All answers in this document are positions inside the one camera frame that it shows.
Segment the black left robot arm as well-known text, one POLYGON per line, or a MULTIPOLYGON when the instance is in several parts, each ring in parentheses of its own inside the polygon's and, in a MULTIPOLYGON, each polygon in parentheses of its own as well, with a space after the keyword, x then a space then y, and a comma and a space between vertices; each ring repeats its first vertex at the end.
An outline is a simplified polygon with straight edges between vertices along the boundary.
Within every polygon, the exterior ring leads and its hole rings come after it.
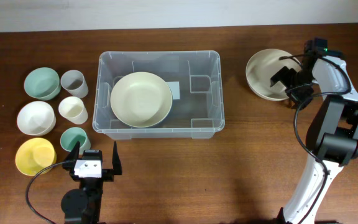
POLYGON ((102 167, 103 154, 99 150, 86 150, 80 157, 80 143, 77 142, 64 160, 63 169, 79 182, 77 189, 69 190, 62 198, 61 208, 65 223, 99 223, 103 184, 112 182, 116 175, 122 175, 122 165, 114 143, 112 168, 102 167))

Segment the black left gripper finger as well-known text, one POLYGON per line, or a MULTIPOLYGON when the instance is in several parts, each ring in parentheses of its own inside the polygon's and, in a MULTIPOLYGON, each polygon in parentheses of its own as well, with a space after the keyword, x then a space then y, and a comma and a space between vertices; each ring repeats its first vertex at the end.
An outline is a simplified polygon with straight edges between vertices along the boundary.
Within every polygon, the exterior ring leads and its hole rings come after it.
POLYGON ((122 164, 117 150, 117 142, 114 141, 112 152, 112 167, 114 175, 122 175, 122 164))
POLYGON ((80 142, 77 141, 73 149, 70 151, 69 155, 67 155, 66 160, 75 162, 79 157, 79 151, 80 151, 80 142))

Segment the white bowl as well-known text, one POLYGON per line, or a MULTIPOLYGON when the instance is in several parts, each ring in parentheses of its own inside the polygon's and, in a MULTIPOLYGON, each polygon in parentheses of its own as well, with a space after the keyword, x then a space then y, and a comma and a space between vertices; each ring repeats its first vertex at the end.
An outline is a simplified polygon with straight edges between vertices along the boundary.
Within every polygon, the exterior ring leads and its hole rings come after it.
POLYGON ((44 101, 33 101, 25 105, 17 115, 17 127, 30 136, 48 134, 56 124, 53 108, 44 101))

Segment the beige plate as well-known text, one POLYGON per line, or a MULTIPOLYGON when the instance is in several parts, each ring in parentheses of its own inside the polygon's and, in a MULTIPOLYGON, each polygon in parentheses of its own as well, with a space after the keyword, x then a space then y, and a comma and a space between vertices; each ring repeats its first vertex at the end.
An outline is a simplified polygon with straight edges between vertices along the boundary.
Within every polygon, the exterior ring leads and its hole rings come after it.
POLYGON ((149 128, 161 123, 173 105, 169 85, 149 72, 134 72, 122 77, 110 96, 117 119, 134 128, 149 128))
POLYGON ((270 86, 271 77, 281 68, 294 68, 301 70, 299 61, 291 59, 279 60, 282 56, 290 56, 290 53, 279 49, 265 49, 254 54, 246 66, 246 80, 250 89, 259 97, 270 101, 282 101, 288 99, 285 86, 277 82, 270 86))

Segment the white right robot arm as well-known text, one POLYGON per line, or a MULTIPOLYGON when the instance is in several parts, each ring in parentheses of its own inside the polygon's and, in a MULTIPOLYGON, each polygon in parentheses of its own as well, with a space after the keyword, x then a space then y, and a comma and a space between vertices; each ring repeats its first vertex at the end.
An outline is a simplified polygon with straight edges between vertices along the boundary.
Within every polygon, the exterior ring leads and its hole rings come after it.
POLYGON ((295 137, 307 152, 306 166, 290 201, 274 223, 315 223, 316 213, 335 177, 358 157, 358 92, 346 71, 344 55, 328 49, 326 39, 305 42, 300 71, 282 67, 270 79, 280 82, 294 103, 295 137), (306 139, 298 133, 298 116, 315 98, 323 103, 306 139))

